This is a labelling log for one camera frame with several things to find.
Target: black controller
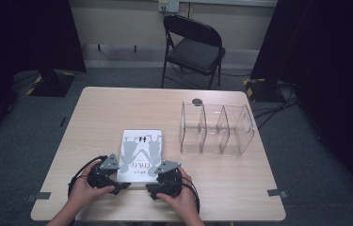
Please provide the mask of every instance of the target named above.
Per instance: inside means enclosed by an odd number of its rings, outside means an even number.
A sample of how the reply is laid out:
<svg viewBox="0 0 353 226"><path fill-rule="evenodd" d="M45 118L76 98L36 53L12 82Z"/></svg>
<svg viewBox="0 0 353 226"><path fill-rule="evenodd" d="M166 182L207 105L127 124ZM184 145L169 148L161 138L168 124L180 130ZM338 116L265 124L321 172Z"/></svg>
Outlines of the black controller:
<svg viewBox="0 0 353 226"><path fill-rule="evenodd" d="M94 165L94 167L91 169L90 173L88 174L88 184L92 187L105 187L105 186L113 186L115 189L109 193L118 195L122 189L126 189L130 184L129 183L118 183L112 179L110 179L110 175L112 175L114 172L116 172L119 168L118 160L117 157L114 154L111 154L109 156L99 156L94 159L92 159L90 162L88 162L82 169L76 173L76 175L72 178L69 188L68 188L68 196L71 194L72 187L74 183L76 182L76 179L78 178L77 175L91 162L100 159L102 160L101 162L97 163Z"/></svg>
<svg viewBox="0 0 353 226"><path fill-rule="evenodd" d="M153 200L157 200L156 194L164 193L171 197L179 196L182 191L182 174L179 171L180 164L171 161L164 161L160 167L155 170L158 174L156 180L159 185L146 185L147 190L151 192Z"/></svg>

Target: hand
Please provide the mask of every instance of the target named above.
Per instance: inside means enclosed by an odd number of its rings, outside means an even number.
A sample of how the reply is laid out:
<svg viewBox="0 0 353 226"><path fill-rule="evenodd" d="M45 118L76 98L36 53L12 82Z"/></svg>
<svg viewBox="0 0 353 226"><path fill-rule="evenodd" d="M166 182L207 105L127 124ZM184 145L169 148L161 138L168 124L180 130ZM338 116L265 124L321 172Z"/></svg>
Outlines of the hand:
<svg viewBox="0 0 353 226"><path fill-rule="evenodd" d="M85 168L85 170L83 170L82 176L79 177L73 185L67 203L65 203L64 207L62 207L56 216L50 220L48 225L70 225L77 213L79 213L83 207L89 205L98 197L115 189L113 186L93 188L88 184L88 174L96 164L97 161L91 163Z"/></svg>
<svg viewBox="0 0 353 226"><path fill-rule="evenodd" d="M92 162L82 172L81 176L73 185L72 192L68 198L68 202L80 206L81 208L89 205L98 197L107 194L115 189L113 186L105 186L102 188L93 188L88 184L88 174L98 162Z"/></svg>
<svg viewBox="0 0 353 226"><path fill-rule="evenodd" d="M179 168L179 171L182 174L182 183L191 185L191 176L187 175L185 170L182 168ZM175 198L162 193L156 194L156 197L168 203L173 208L175 214L179 216L179 218L181 218L186 225L204 225L200 219L199 213L197 212L193 191L191 191L188 187L182 186L182 191L179 196Z"/></svg>

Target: forearm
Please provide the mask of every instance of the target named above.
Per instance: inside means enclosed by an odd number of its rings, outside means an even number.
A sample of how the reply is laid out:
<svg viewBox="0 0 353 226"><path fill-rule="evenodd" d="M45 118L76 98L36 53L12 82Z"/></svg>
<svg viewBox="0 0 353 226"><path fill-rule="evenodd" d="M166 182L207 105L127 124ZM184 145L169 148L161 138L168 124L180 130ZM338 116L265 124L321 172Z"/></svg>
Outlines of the forearm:
<svg viewBox="0 0 353 226"><path fill-rule="evenodd" d="M77 213L83 208L78 204L68 201L64 207L47 224L48 226L70 225Z"/></svg>
<svg viewBox="0 0 353 226"><path fill-rule="evenodd" d="M199 215L188 216L183 218L183 222L186 226L204 226Z"/></svg>

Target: electrical outlet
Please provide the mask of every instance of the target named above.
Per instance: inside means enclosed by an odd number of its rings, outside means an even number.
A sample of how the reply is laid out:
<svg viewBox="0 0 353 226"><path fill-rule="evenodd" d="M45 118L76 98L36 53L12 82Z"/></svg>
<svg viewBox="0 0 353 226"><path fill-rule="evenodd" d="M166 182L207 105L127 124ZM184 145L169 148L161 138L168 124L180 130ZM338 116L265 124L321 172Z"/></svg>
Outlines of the electrical outlet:
<svg viewBox="0 0 353 226"><path fill-rule="evenodd" d="M169 1L168 12L179 12L179 2Z"/></svg>
<svg viewBox="0 0 353 226"><path fill-rule="evenodd" d="M169 1L163 1L163 0L158 1L158 11L160 12L168 11L168 8L169 8Z"/></svg>

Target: acrylic organizer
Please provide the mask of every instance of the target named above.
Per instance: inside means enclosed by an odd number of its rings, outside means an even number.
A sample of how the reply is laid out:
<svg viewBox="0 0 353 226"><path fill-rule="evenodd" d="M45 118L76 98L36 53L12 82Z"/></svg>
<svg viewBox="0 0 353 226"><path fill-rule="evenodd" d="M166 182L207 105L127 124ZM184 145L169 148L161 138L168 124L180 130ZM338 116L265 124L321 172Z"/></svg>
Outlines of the acrylic organizer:
<svg viewBox="0 0 353 226"><path fill-rule="evenodd" d="M182 153L243 154L253 136L246 105L182 105Z"/></svg>

